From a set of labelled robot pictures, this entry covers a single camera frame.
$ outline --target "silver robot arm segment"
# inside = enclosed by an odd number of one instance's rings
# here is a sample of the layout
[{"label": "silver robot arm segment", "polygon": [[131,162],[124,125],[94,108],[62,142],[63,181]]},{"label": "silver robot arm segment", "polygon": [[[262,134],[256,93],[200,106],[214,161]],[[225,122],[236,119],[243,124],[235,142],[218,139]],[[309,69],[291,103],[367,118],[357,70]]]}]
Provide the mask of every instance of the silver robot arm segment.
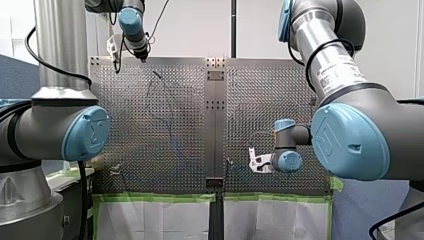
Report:
[{"label": "silver robot arm segment", "polygon": [[359,5],[353,0],[287,0],[287,6],[280,40],[290,39],[291,47],[311,62],[307,70],[318,96],[312,144],[323,166],[336,176],[363,181],[424,180],[424,107],[398,103],[384,86],[364,77],[347,46],[328,44],[343,38],[356,51],[362,48],[365,18]]},{"label": "silver robot arm segment", "polygon": [[0,232],[5,239],[59,240],[62,196],[47,185],[41,159],[90,160],[106,144],[110,119],[90,91],[84,1],[34,5],[38,60],[47,64],[40,64],[31,101],[0,109]]}]

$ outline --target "black wire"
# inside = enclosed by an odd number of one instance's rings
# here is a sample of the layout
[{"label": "black wire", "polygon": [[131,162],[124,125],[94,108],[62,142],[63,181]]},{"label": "black wire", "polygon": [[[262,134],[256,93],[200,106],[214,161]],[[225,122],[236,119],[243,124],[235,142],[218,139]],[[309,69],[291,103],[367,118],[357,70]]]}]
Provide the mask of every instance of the black wire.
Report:
[{"label": "black wire", "polygon": [[88,210],[88,192],[87,192],[87,176],[85,175],[85,167],[83,161],[78,161],[78,168],[81,176],[81,224],[79,229],[78,240],[85,239],[85,228],[87,225]]},{"label": "black wire", "polygon": [[19,110],[28,109],[31,107],[31,101],[21,101],[16,102],[12,105],[3,107],[0,110],[0,123],[6,120],[6,118],[10,117],[15,112],[18,112]]},{"label": "black wire", "polygon": [[135,56],[135,54],[133,52],[131,52],[131,50],[128,48],[127,43],[125,41],[124,41],[124,46],[131,55],[133,55],[134,57],[137,57],[137,56]]},{"label": "black wire", "polygon": [[355,47],[354,47],[354,45],[349,41],[349,40],[346,40],[346,39],[333,39],[333,40],[330,40],[330,41],[328,41],[328,42],[326,42],[326,43],[323,43],[323,44],[321,44],[321,45],[319,45],[313,52],[312,52],[312,54],[311,54],[311,56],[309,57],[309,59],[308,59],[308,62],[306,63],[306,66],[305,66],[305,75],[306,75],[306,81],[308,82],[308,85],[309,85],[309,88],[311,88],[312,89],[312,91],[314,91],[315,92],[315,88],[314,88],[314,86],[312,85],[312,80],[311,80],[311,76],[310,76],[310,68],[311,68],[311,65],[312,65],[312,61],[314,60],[314,58],[318,55],[318,53],[319,52],[321,52],[322,50],[324,50],[326,47],[328,47],[330,44],[333,44],[333,43],[336,43],[336,42],[340,42],[340,43],[345,43],[345,44],[347,44],[348,46],[349,46],[349,48],[350,48],[350,55],[353,57],[353,55],[355,54]]},{"label": "black wire", "polygon": [[122,50],[123,50],[124,46],[127,49],[127,51],[129,53],[131,53],[131,55],[133,55],[135,57],[135,54],[130,51],[130,49],[127,47],[127,43],[125,43],[125,35],[122,35],[121,47],[119,49],[119,61],[118,61],[118,64],[119,65],[118,65],[118,69],[115,70],[115,73],[116,74],[119,74],[121,72],[121,66],[122,66]]},{"label": "black wire", "polygon": [[301,65],[301,66],[305,66],[305,64],[302,62],[302,61],[300,61],[299,59],[297,59],[295,56],[294,56],[294,53],[293,53],[293,50],[292,50],[292,48],[291,48],[291,46],[290,46],[290,36],[289,36],[289,40],[288,40],[288,42],[287,42],[287,46],[288,46],[288,49],[289,49],[289,54],[290,54],[290,57],[293,59],[293,61],[295,61],[297,64],[299,64],[299,65]]},{"label": "black wire", "polygon": [[36,28],[34,27],[28,33],[28,35],[25,37],[25,47],[28,50],[29,54],[31,54],[31,56],[33,58],[35,58],[35,60],[37,60],[37,62],[39,62],[41,65],[45,66],[46,68],[49,68],[49,69],[51,69],[51,70],[53,70],[55,72],[58,72],[60,74],[63,74],[63,75],[67,75],[67,76],[71,76],[71,77],[82,79],[82,80],[86,81],[89,86],[91,86],[92,81],[87,76],[84,76],[84,75],[81,75],[81,74],[67,72],[67,71],[65,71],[63,69],[57,68],[57,67],[55,67],[55,66],[53,66],[53,65],[45,62],[43,59],[41,59],[41,57],[37,56],[37,54],[35,54],[34,51],[32,51],[31,47],[29,46],[29,40],[31,39],[31,36],[32,36],[32,34],[34,34],[35,30],[36,30]]},{"label": "black wire", "polygon": [[119,74],[121,72],[121,66],[122,66],[122,49],[124,47],[125,44],[125,36],[122,35],[122,40],[121,40],[121,48],[119,49],[119,61],[118,61],[118,69],[115,70],[116,74]]},{"label": "black wire", "polygon": [[[115,1],[113,1],[113,4],[115,5],[115,7],[112,7],[112,3],[110,2],[110,0],[108,0],[108,3],[109,3],[109,8],[111,10],[109,12],[109,21],[110,21],[110,24],[112,24],[112,26],[114,26],[116,24],[116,18],[118,16],[118,13],[117,13],[118,9],[116,8]],[[112,21],[112,11],[115,12],[115,18],[114,18],[113,21]]]},{"label": "black wire", "polygon": [[300,61],[299,59],[297,59],[295,56],[294,56],[294,54],[293,54],[293,49],[291,48],[291,40],[290,40],[290,28],[289,28],[289,34],[288,34],[288,41],[287,41],[287,46],[288,46],[288,49],[289,49],[289,54],[290,54],[290,57],[293,59],[293,61],[295,61],[297,64],[299,64],[299,65],[301,65],[301,66],[305,66],[305,64],[302,62],[302,61]]},{"label": "black wire", "polygon": [[264,164],[262,164],[261,166],[258,166],[258,171],[262,171],[262,169],[265,167],[265,166],[269,166],[269,165],[271,165],[271,163],[270,162],[266,162],[266,163],[264,163]]},{"label": "black wire", "polygon": [[424,105],[424,99],[405,99],[405,100],[397,100],[400,104],[418,104]]},{"label": "black wire", "polygon": [[375,236],[374,236],[374,231],[376,231],[379,227],[381,227],[381,226],[383,226],[384,224],[386,224],[386,223],[388,223],[388,222],[391,222],[391,221],[393,221],[393,220],[395,220],[395,219],[398,219],[398,218],[400,218],[400,217],[403,217],[403,216],[405,216],[405,215],[408,215],[408,214],[410,214],[410,213],[412,213],[412,212],[418,211],[418,210],[420,210],[420,209],[422,209],[422,208],[424,208],[424,202],[419,203],[419,204],[417,204],[417,205],[415,205],[415,206],[412,206],[412,207],[410,207],[410,208],[408,208],[408,209],[405,209],[405,210],[403,210],[403,211],[400,211],[400,212],[398,212],[398,213],[396,213],[396,214],[393,214],[392,216],[387,217],[387,218],[385,218],[385,219],[381,220],[380,222],[378,222],[378,223],[374,224],[374,225],[370,228],[370,230],[369,230],[369,232],[368,232],[368,233],[370,234],[371,239],[373,239],[373,240],[377,240],[377,238],[375,238]]},{"label": "black wire", "polygon": [[155,36],[156,29],[159,25],[159,22],[160,22],[160,19],[162,18],[163,13],[165,12],[165,9],[166,9],[166,6],[168,5],[168,3],[169,3],[169,0],[166,0],[165,4],[163,5],[162,12],[160,13],[160,15],[158,17],[158,20],[156,20],[156,24],[155,24],[155,27],[153,28],[152,34],[150,35],[150,37],[148,39],[149,41],[150,41],[150,39],[152,39]]}]

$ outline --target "perforated metal panel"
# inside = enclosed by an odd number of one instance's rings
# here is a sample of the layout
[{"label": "perforated metal panel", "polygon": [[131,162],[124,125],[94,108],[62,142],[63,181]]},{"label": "perforated metal panel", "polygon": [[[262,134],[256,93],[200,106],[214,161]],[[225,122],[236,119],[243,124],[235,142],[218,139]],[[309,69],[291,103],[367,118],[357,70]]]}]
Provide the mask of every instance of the perforated metal panel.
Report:
[{"label": "perforated metal panel", "polygon": [[248,167],[248,146],[256,154],[273,152],[273,123],[280,118],[309,124],[313,93],[304,69],[292,61],[227,60],[226,190],[324,195],[329,190],[326,171],[312,147],[298,147],[304,165],[296,173],[255,174]]},{"label": "perforated metal panel", "polygon": [[97,192],[205,191],[205,59],[92,58],[93,91],[110,113],[111,133]]},{"label": "perforated metal panel", "polygon": [[[206,191],[206,176],[222,176],[226,191],[327,194],[328,176],[311,147],[298,148],[304,165],[297,173],[262,175],[248,167],[249,145],[257,154],[273,152],[275,120],[309,123],[314,95],[303,68],[237,59],[221,59],[216,68],[211,61],[128,58],[117,75],[109,58],[91,60],[93,91],[112,117],[95,191],[198,193]],[[208,80],[210,71],[224,79]],[[223,172],[226,160],[234,164]]]}]

